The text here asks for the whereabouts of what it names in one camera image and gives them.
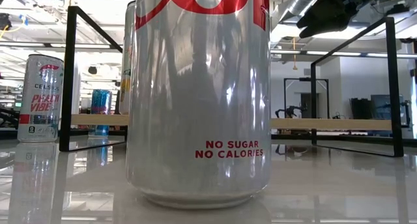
wooden rail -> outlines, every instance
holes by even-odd
[[[128,115],[72,115],[71,124],[126,126]],[[293,130],[391,130],[391,120],[343,120],[343,119],[271,119],[272,129]]]

glossy tabletop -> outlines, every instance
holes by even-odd
[[[395,159],[272,145],[264,191],[234,208],[187,211],[152,204],[126,181],[124,145],[60,153],[0,142],[0,223],[417,223],[412,150]]]

blue can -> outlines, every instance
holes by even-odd
[[[111,109],[111,92],[94,90],[91,100],[91,114],[109,115]],[[90,126],[89,137],[109,136],[109,126]]]

soda can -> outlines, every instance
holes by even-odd
[[[269,0],[137,0],[126,174],[149,200],[222,208],[267,185],[268,10]]]
[[[134,43],[136,0],[128,4],[124,21],[124,42],[122,62],[122,83],[120,87],[119,112],[129,114],[130,106],[130,76],[132,73],[132,50]]]
[[[94,90],[91,100],[91,114],[109,115],[111,109],[111,91]],[[89,137],[109,136],[109,126],[90,126]]]
[[[58,138],[64,62],[47,55],[30,55],[26,63],[19,117],[21,142],[52,142]]]

ductwork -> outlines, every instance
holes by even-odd
[[[315,1],[316,0],[289,0],[288,7],[280,18],[280,22],[303,14]]]

